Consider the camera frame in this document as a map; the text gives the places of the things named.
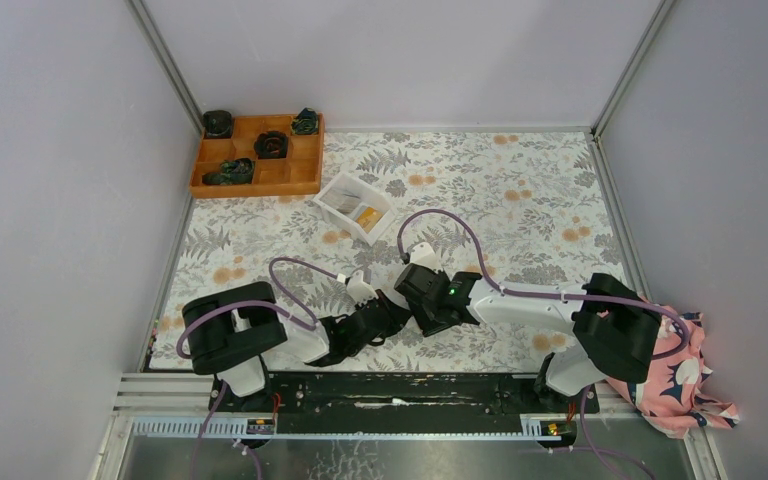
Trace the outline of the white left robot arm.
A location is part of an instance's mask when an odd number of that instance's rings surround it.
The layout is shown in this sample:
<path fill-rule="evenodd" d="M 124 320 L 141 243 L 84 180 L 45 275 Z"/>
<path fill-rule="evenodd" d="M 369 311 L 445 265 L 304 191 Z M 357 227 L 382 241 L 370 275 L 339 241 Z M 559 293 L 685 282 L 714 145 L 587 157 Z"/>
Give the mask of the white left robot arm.
<path fill-rule="evenodd" d="M 347 280 L 354 302 L 348 315 L 302 322 L 276 303 L 265 281 L 198 298 L 183 309 L 176 353 L 197 375 L 212 376 L 248 411 L 269 401 L 263 355 L 279 351 L 316 368 L 337 365 L 399 333 L 411 312 L 362 280 Z"/>

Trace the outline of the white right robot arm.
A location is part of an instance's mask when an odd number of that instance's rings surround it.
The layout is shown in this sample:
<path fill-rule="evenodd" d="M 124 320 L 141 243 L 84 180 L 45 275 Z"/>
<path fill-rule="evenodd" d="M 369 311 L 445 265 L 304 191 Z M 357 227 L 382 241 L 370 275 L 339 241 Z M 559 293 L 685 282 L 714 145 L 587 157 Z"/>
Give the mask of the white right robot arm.
<path fill-rule="evenodd" d="M 395 282 L 424 335 L 461 324 L 508 323 L 575 338 L 551 353 L 533 386 L 535 402 L 557 412 L 585 387 L 613 378 L 643 383 L 660 329 L 659 313 L 608 274 L 592 275 L 581 287 L 539 286 L 523 296 L 494 288 L 484 276 L 409 264 Z"/>

